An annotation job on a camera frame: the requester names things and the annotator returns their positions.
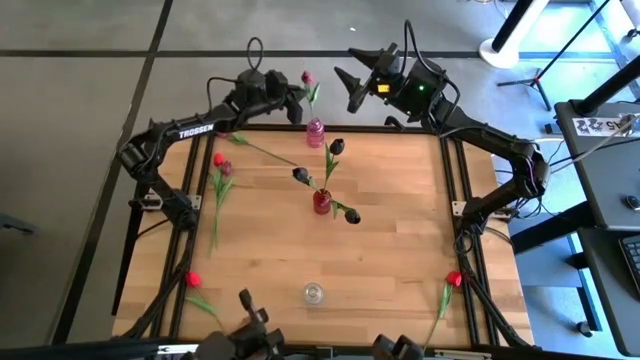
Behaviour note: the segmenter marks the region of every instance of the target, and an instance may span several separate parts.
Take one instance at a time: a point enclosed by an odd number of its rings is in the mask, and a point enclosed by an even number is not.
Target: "logo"
[[[203,126],[198,126],[197,128],[180,131],[180,139],[186,139],[188,137],[202,134],[211,130],[213,130],[213,125],[203,125]]]

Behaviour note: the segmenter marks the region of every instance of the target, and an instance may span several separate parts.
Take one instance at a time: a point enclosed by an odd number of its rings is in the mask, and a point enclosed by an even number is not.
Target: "red vase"
[[[316,191],[313,194],[313,211],[319,215],[328,214],[331,211],[331,193],[327,190]]]

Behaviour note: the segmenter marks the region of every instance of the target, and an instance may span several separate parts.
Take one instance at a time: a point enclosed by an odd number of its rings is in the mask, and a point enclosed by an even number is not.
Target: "pink bottle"
[[[307,124],[307,144],[313,148],[324,145],[324,125],[318,118],[313,118]]]

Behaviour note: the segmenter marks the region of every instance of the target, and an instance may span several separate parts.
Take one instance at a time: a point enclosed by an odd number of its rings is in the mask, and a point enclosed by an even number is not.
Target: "flower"
[[[200,275],[198,275],[198,273],[196,272],[190,271],[184,276],[184,278],[187,281],[187,286],[189,287],[196,288],[202,284]]]
[[[223,162],[222,165],[220,165],[220,172],[224,176],[231,176],[231,173],[233,172],[233,168],[231,167],[231,162],[229,161]]]
[[[309,185],[309,171],[299,167],[293,169],[293,177],[305,185]]]
[[[447,275],[447,284],[453,287],[459,287],[462,284],[462,274],[457,271],[452,271]]]
[[[300,79],[302,80],[302,82],[305,85],[312,85],[313,84],[313,77],[311,76],[311,73],[308,71],[304,71],[302,73],[302,76],[300,76]]]
[[[356,209],[349,209],[344,213],[344,218],[347,220],[349,224],[359,224],[360,223],[360,214],[356,211]]]
[[[218,167],[224,163],[224,156],[220,153],[213,155],[213,166]]]
[[[331,143],[331,146],[329,146],[329,151],[333,155],[342,154],[342,152],[344,151],[344,140],[342,139],[333,140],[333,142]]]

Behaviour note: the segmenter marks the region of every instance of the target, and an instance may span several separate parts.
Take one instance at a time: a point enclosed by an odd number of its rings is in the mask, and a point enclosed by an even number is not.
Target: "white stand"
[[[516,66],[520,60],[519,52],[522,39],[527,35],[529,29],[536,22],[538,16],[540,16],[542,10],[544,10],[544,7],[547,6],[548,3],[549,0],[533,0],[507,38],[500,52],[493,51],[491,47],[493,39],[487,39],[480,44],[480,57],[489,63],[489,65],[500,69],[510,69]]]

